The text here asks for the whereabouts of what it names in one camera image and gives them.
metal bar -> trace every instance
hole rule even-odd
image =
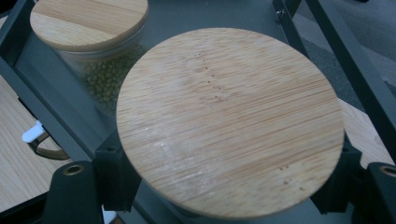
[[[286,0],[285,5],[292,17],[296,14],[298,7],[300,6],[302,0]]]
[[[10,66],[14,65],[21,55],[26,39],[32,32],[30,11],[34,5],[32,1],[18,1],[1,27],[0,55]]]
[[[396,161],[396,99],[328,0],[306,0],[390,156]]]
[[[20,203],[0,213],[1,223],[39,223],[47,201],[47,193]]]
[[[283,3],[283,0],[274,0],[273,6],[279,22],[282,25],[285,37],[288,39],[288,44],[294,49],[300,51],[305,55],[305,57],[309,58],[303,41],[298,34],[297,28],[294,26],[291,15],[289,14],[288,8],[285,6],[285,3]]]

gray surface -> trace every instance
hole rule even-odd
[[[355,0],[332,0],[332,2],[357,37],[378,71],[378,75],[395,94],[396,1],[371,0],[361,3]],[[293,21],[304,40],[311,60],[330,80],[338,97],[364,111],[305,1],[301,3]]]
[[[132,207],[131,212],[118,212],[121,220],[133,220],[134,224],[148,224],[148,222]]]
[[[272,0],[149,0],[142,43],[148,49],[188,31],[228,27],[267,34],[286,41]]]
[[[350,223],[352,211],[353,207],[349,206],[343,214],[321,215],[310,200],[307,200],[287,211],[252,220],[228,221],[216,220],[209,217],[188,218],[182,216],[180,216],[180,219],[183,223],[189,224],[347,224]]]

metal rack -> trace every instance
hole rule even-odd
[[[143,44],[147,49],[165,39],[207,27],[233,27],[279,39],[307,56],[292,22],[301,0],[182,1],[149,0]],[[362,53],[330,1],[306,0],[334,54],[342,65],[390,156],[396,161],[396,99]],[[0,73],[20,101],[39,119],[52,138],[74,161],[91,161],[100,148],[120,147],[116,120],[95,109],[58,55],[32,32],[34,1],[20,0],[0,32]],[[149,209],[155,201],[161,209]],[[178,218],[142,182],[131,214],[146,220]]]

wooden table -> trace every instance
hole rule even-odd
[[[225,28],[144,55],[121,87],[117,122],[132,165],[161,195],[227,219],[302,202],[344,142],[338,99],[309,60],[267,35]]]
[[[47,192],[53,172],[69,162],[38,157],[22,142],[21,135],[34,125],[35,119],[0,76],[0,213]],[[59,149],[50,139],[40,146]]]
[[[367,168],[369,163],[375,161],[394,165],[370,118],[345,101],[339,101],[343,109],[344,126],[349,141],[353,147],[362,152],[361,166]]]

dried green peas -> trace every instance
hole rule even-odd
[[[142,46],[136,45],[119,57],[83,65],[83,82],[90,95],[107,114],[114,115],[122,82],[131,67],[145,53]]]

